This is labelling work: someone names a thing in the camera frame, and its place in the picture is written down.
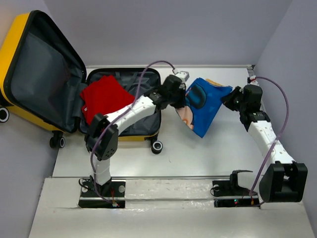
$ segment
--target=robotic arm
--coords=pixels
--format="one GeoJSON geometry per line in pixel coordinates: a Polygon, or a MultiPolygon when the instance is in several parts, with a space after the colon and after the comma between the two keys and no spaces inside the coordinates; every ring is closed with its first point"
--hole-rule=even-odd
{"type": "MultiPolygon", "coordinates": [[[[109,127],[97,146],[93,160],[96,182],[101,189],[111,181],[110,158],[117,150],[118,136],[121,132],[141,118],[163,110],[168,105],[175,108],[184,107],[185,81],[188,77],[186,72],[168,76],[163,85],[141,96],[124,117],[109,127]]],[[[254,84],[246,85],[244,88],[236,87],[221,100],[227,108],[240,113],[241,123],[256,141],[262,155],[266,156],[271,144],[275,142],[276,135],[269,117],[260,110],[262,89],[254,84]]],[[[105,116],[98,114],[94,117],[85,137],[88,151],[92,151],[102,130],[128,107],[131,105],[105,116]]],[[[254,192],[260,194],[263,201],[299,202],[302,200],[308,173],[305,164],[296,163],[282,144],[277,141],[266,166],[267,171],[262,176],[260,183],[253,189],[254,192]]],[[[230,175],[230,182],[233,187],[252,190],[255,178],[256,174],[252,171],[233,171],[230,175]]]]}

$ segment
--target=suitcase wheel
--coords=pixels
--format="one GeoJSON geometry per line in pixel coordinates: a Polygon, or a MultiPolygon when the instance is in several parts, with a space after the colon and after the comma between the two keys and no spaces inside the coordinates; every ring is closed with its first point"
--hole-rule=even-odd
{"type": "Polygon", "coordinates": [[[7,108],[0,107],[0,123],[5,123],[9,120],[10,113],[7,108]]]}
{"type": "Polygon", "coordinates": [[[159,154],[160,152],[162,152],[163,149],[163,144],[160,141],[154,141],[153,143],[151,143],[151,150],[153,152],[153,154],[159,154]]]}
{"type": "Polygon", "coordinates": [[[50,139],[51,148],[64,148],[65,138],[63,137],[63,132],[53,131],[54,136],[50,139]]]}

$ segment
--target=open suitcase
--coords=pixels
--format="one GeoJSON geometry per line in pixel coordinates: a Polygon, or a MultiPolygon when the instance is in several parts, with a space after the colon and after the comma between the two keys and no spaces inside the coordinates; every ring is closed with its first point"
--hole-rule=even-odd
{"type": "MultiPolygon", "coordinates": [[[[86,133],[80,92],[104,75],[113,75],[135,95],[143,68],[102,68],[86,78],[86,67],[53,20],[32,11],[15,18],[0,50],[0,122],[9,111],[53,132],[51,147],[65,146],[64,132],[86,133]]],[[[159,73],[149,69],[141,82],[144,94],[160,85],[159,73]]],[[[161,114],[141,119],[119,140],[157,140],[161,114]]]]}

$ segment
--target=blue cloth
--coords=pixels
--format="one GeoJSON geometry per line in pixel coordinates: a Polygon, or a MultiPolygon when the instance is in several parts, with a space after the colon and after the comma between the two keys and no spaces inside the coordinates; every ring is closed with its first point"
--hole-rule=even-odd
{"type": "Polygon", "coordinates": [[[231,91],[230,86],[218,86],[197,78],[186,91],[186,106],[176,111],[188,127],[202,138],[221,106],[221,97],[231,91]]]}

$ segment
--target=suitcase lid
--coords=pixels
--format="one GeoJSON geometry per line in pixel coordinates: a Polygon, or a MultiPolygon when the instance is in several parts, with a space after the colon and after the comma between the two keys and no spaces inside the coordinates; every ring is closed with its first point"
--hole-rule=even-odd
{"type": "Polygon", "coordinates": [[[46,13],[35,10],[17,16],[0,58],[2,105],[5,100],[60,130],[77,130],[72,110],[86,81],[86,67],[46,13]]]}

